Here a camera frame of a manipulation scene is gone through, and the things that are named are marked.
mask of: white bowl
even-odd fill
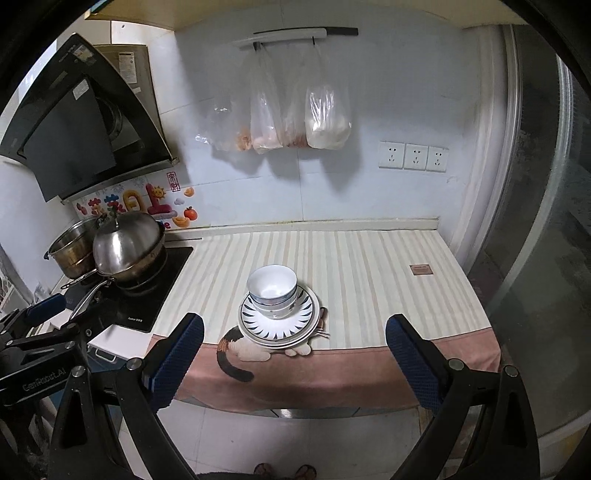
[[[296,303],[296,295],[297,289],[291,297],[289,297],[286,301],[282,301],[278,305],[261,305],[260,303],[257,303],[252,297],[251,300],[254,308],[261,312],[265,317],[278,320],[285,318],[290,314],[293,305]]]
[[[246,287],[260,305],[279,305],[296,292],[296,273],[283,265],[267,265],[250,274]]]
[[[296,298],[295,298],[296,295],[297,295],[297,289],[296,289],[296,291],[293,292],[293,294],[291,294],[291,297],[289,297],[287,300],[282,301],[281,303],[278,303],[277,305],[263,305],[261,303],[258,303],[252,297],[252,295],[251,295],[251,299],[252,299],[252,304],[260,312],[262,312],[262,311],[273,312],[275,310],[279,310],[279,309],[282,309],[284,307],[288,307],[289,305],[293,305],[294,302],[296,301]]]
[[[254,304],[255,308],[259,312],[261,312],[261,314],[263,314],[265,317],[267,317],[268,319],[281,320],[281,319],[284,319],[285,317],[287,317],[293,311],[294,305],[296,303],[295,297],[296,296],[294,295],[293,300],[288,305],[285,305],[284,307],[282,307],[280,309],[274,307],[274,310],[262,310],[254,302],[253,302],[253,304]]]

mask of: floor tile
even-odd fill
[[[310,463],[308,433],[309,420],[207,410],[197,462],[243,473],[267,462],[278,476],[291,476],[299,466]]]
[[[415,408],[351,419],[310,420],[309,461],[319,479],[396,470],[419,438]]]
[[[205,463],[193,462],[193,472],[195,473],[210,473],[210,472],[231,472],[218,466],[205,465]]]
[[[390,480],[395,472],[375,473],[365,476],[350,476],[339,480]]]
[[[152,477],[148,473],[148,469],[145,467],[139,456],[138,449],[135,447],[131,435],[125,430],[121,430],[119,432],[119,442],[134,475],[143,478],[144,480],[152,480]]]
[[[158,418],[178,451],[187,460],[196,460],[197,441],[203,424],[205,408],[173,400],[158,411]]]

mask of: electrical outlet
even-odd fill
[[[449,150],[447,148],[429,147],[427,170],[446,171]]]
[[[404,149],[404,168],[425,170],[427,166],[427,149],[425,145],[406,144]]]
[[[378,166],[383,168],[402,168],[404,165],[404,144],[380,142]]]

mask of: black range hood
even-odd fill
[[[33,171],[46,201],[72,199],[175,163],[129,85],[78,34],[29,88],[0,154]]]

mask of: kitchen counter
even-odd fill
[[[388,318],[403,313],[446,358],[496,371],[500,349],[466,276],[437,231],[292,231],[216,235],[168,242],[194,248],[150,333],[111,326],[91,345],[123,359],[143,357],[187,312],[205,325],[204,345],[177,393],[179,400],[229,411],[265,408],[408,408],[417,404],[385,343]],[[330,339],[311,340],[311,356],[274,354],[267,362],[230,362],[249,383],[216,362],[221,337],[237,325],[251,271],[292,268],[327,307]],[[428,265],[416,275],[411,265]],[[67,320],[68,313],[59,318]],[[59,326],[58,317],[51,320]]]

